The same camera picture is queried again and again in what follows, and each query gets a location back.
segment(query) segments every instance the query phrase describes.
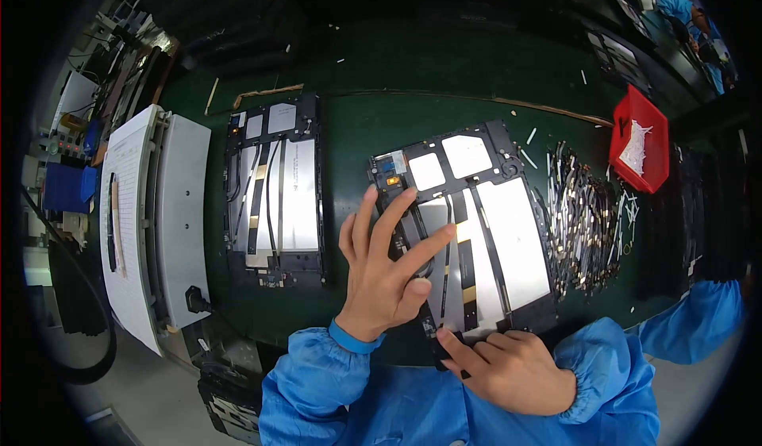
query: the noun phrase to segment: white machine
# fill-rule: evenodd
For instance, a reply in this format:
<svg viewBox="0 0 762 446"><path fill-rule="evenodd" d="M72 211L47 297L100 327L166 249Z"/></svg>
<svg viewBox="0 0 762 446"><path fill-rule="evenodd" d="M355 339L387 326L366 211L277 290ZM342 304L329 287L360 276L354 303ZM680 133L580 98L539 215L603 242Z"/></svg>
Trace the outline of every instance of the white machine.
<svg viewBox="0 0 762 446"><path fill-rule="evenodd" d="M109 303L119 324L160 356L157 335L209 315L189 311L185 294L195 286L209 300L203 210L210 135L210 129L151 105L110 136L103 162L100 256ZM112 194L118 226L111 239L118 242L111 249L119 250L120 261L113 271Z"/></svg>

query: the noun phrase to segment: flex cable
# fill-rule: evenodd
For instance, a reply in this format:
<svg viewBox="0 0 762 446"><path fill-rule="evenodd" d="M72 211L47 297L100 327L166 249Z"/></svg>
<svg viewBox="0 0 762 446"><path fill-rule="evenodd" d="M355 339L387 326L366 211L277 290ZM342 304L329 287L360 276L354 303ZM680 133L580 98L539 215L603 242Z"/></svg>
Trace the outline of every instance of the flex cable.
<svg viewBox="0 0 762 446"><path fill-rule="evenodd" d="M484 213L484 205L481 203L481 197L479 196L479 190L475 186L471 186L471 196L474 198L474 204L476 205L476 213L481 224L481 231L484 233L484 242L487 245L487 255L489 262L492 264L492 275L495 277L495 283L498 286L498 298L500 299L500 307L503 310L506 318L511 318L510 301L508 299L508 292L505 288L505 276L503 275L503 268L500 265L500 256L498 256L498 248L495 246L495 239L492 237L492 229L489 227L487 217Z"/></svg>
<svg viewBox="0 0 762 446"><path fill-rule="evenodd" d="M254 171L254 191L252 193L252 207L249 210L248 218L248 245L246 252L248 254L257 253L257 232L259 230L259 208L262 204L262 191L264 188L264 176L267 173L267 156L273 144L262 146L262 153L259 156L257 169Z"/></svg>
<svg viewBox="0 0 762 446"><path fill-rule="evenodd" d="M259 154L261 151L262 151L262 146L258 145L257 153L254 154L254 159L252 160L252 168L250 168L248 171L248 177L246 179L246 186L244 187L244 190L243 190L243 196L241 197L241 205L239 206L239 215L238 215L238 219L235 221L235 231L233 232L233 244L235 244L235 242L238 239L238 230L239 230L239 227L241 226L241 215L243 214L243 206L246 204L246 194L248 193L248 186L252 182L252 178L254 177L254 174L255 174L254 166L257 164L257 159L259 158Z"/></svg>
<svg viewBox="0 0 762 446"><path fill-rule="evenodd" d="M444 202L447 203L447 222L452 222L452 203L450 203L450 195L445 195ZM443 286L442 286L442 312L440 315L440 318L442 319L442 322L444 322L444 310L445 310L445 301L447 299L447 280L450 277L450 243L447 243L447 246L444 247L444 280L443 280Z"/></svg>
<svg viewBox="0 0 762 446"><path fill-rule="evenodd" d="M275 236L273 234L273 221L272 221L271 213L270 213L270 211L271 211L270 210L270 174L273 171L273 160L275 159L275 153L277 152L278 147L279 146L281 147L281 153L283 151L285 151L283 149L283 147L282 147L283 144L281 142L283 142L283 139L279 139L278 142L276 142L275 148L273 149L273 153L272 153L272 155L270 155L270 159L267 162L267 176L265 177L265 181L264 181L265 182L265 195L264 196L265 196L265 204L267 205L267 234L270 235L270 247L273 250L273 267L275 269L280 269L281 263L279 262L279 259L278 259L278 250L277 250L277 246L275 244ZM283 171L283 165L282 164L279 165L279 170L278 171L281 171L281 172Z"/></svg>
<svg viewBox="0 0 762 446"><path fill-rule="evenodd" d="M479 326L479 319L476 316L476 275L471 237L470 233L463 229L463 223L467 223L469 219L466 212L466 197L463 192L452 194L452 215L456 225L460 288L463 294L463 332L468 332Z"/></svg>

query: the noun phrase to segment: finger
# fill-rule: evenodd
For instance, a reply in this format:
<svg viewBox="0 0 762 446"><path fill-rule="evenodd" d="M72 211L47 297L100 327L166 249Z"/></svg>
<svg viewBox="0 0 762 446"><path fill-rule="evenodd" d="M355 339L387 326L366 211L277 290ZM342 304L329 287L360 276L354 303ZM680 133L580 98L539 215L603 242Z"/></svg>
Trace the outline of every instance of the finger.
<svg viewBox="0 0 762 446"><path fill-rule="evenodd" d="M352 227L354 226L354 213L350 213L347 219L341 224L341 229L338 232L338 248L341 250L341 254L347 260L349 265L353 265L357 256L354 254L354 244L352 242Z"/></svg>
<svg viewBox="0 0 762 446"><path fill-rule="evenodd" d="M376 203L378 195L376 186L369 186L363 195L363 201L360 203L360 208L357 210L357 217L355 218L354 227L352 228L352 243L354 244L354 254L357 256L358 260L365 260L368 257L370 216L373 214L373 205Z"/></svg>
<svg viewBox="0 0 762 446"><path fill-rule="evenodd" d="M434 234L419 242L396 262L397 272L409 278L414 275L428 260L447 246L455 236L455 224L449 223L438 229Z"/></svg>
<svg viewBox="0 0 762 446"><path fill-rule="evenodd" d="M485 341L497 348L500 348L500 350L510 350L514 344L516 343L516 339L503 335L501 333L491 333L489 336L485 339Z"/></svg>
<svg viewBox="0 0 762 446"><path fill-rule="evenodd" d="M469 372L463 370L460 365L456 364L452 360L443 360L442 365L444 365L447 370L451 371L452 374L455 375L455 377L460 381L468 380L471 378L471 374Z"/></svg>
<svg viewBox="0 0 762 446"><path fill-rule="evenodd" d="M408 282L394 313L395 320L400 322L413 320L426 302L429 292L431 292L431 281L428 279L413 279Z"/></svg>
<svg viewBox="0 0 762 446"><path fill-rule="evenodd" d="M474 345L473 350L490 364L496 363L500 360L500 356L505 355L505 352L500 350L500 348L488 344L487 342L477 342L476 345Z"/></svg>
<svg viewBox="0 0 762 446"><path fill-rule="evenodd" d="M506 333L503 334L506 337L512 338L514 340L523 340L527 341L531 338L536 338L537 336L534 335L531 332L524 332L523 330L508 330Z"/></svg>
<svg viewBox="0 0 762 446"><path fill-rule="evenodd" d="M472 376L482 375L488 369L489 364L484 358L471 350L471 347L463 345L451 331L439 329L437 330L437 338L442 348L450 354L452 360Z"/></svg>
<svg viewBox="0 0 762 446"><path fill-rule="evenodd" d="M415 188L408 188L402 192L394 201L386 208L386 211L381 215L376 222L376 226L373 227L373 233L370 235L370 248L368 253L371 256L387 256L389 252L389 243L392 241L392 233L394 228L399 223L400 218L405 213L405 210L415 200Z"/></svg>

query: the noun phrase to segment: power cord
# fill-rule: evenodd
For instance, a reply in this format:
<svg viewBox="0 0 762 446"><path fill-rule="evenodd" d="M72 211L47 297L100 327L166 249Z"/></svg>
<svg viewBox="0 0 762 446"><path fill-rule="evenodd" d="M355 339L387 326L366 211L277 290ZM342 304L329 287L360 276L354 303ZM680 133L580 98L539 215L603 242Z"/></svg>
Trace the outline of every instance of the power cord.
<svg viewBox="0 0 762 446"><path fill-rule="evenodd" d="M190 286L188 290L185 291L185 302L187 305L187 308L192 313L201 313L201 312L209 312L214 313L216 316L223 320L224 323L227 324L228 327L230 327L231 330L240 338L244 338L249 340L249 337L246 337L244 334L240 333L237 327L233 325L232 322L228 320L227 317L223 316L221 312L219 312L217 309L212 307L212 304L210 304L206 299L204 299L201 296L201 289L198 289L196 286Z"/></svg>
<svg viewBox="0 0 762 446"><path fill-rule="evenodd" d="M114 319L106 310L106 307L104 306L104 300L100 298L100 293L95 287L93 281L90 279L90 276L85 273L85 270L82 268L79 260L76 258L76 256L74 256L69 246L63 241L63 239L61 239L61 236L59 236L56 229L47 220L45 214L42 212L42 210L40 210L40 207L38 207L34 201L32 201L32 197L23 186L21 187L21 196L24 197L24 200L26 200L26 202L29 204L29 207L32 208L32 211L34 211L37 217L40 218L40 221L43 222L45 229L50 233L52 239L61 245L63 252L65 252L66 256L69 258L69 261L71 261L74 268L85 280L85 283L90 288L90 292L95 297L95 301L98 304L98 308L100 310L100 315L103 316L104 321L108 326L108 346L106 348L106 353L95 365L87 368L73 368L69 365L63 365L55 358L51 357L52 364L55 366L62 380L66 383L75 385L88 385L94 383L108 373L108 371L111 369L111 366L114 364L114 359L117 357L117 330L114 328Z"/></svg>

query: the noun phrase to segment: hand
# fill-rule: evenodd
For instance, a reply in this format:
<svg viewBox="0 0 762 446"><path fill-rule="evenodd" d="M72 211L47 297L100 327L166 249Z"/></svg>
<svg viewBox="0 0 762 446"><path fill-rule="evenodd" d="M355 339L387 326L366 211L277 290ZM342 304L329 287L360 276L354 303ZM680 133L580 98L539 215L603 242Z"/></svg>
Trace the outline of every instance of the hand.
<svg viewBox="0 0 762 446"><path fill-rule="evenodd" d="M347 300L335 319L336 325L363 342L376 340L386 329L413 320L428 298L431 282L410 278L441 251L455 235L447 224L422 240L398 261L389 259L389 243L397 223L415 199L408 188L386 208L368 236L370 215L376 203L376 187L363 196L357 215L341 224L338 246L349 262Z"/></svg>
<svg viewBox="0 0 762 446"><path fill-rule="evenodd" d="M443 360L459 380L479 398L513 413L556 415L572 406L577 377L556 366L543 341L520 330L492 333L473 349L447 329L437 338L452 360ZM468 372L463 380L462 372Z"/></svg>

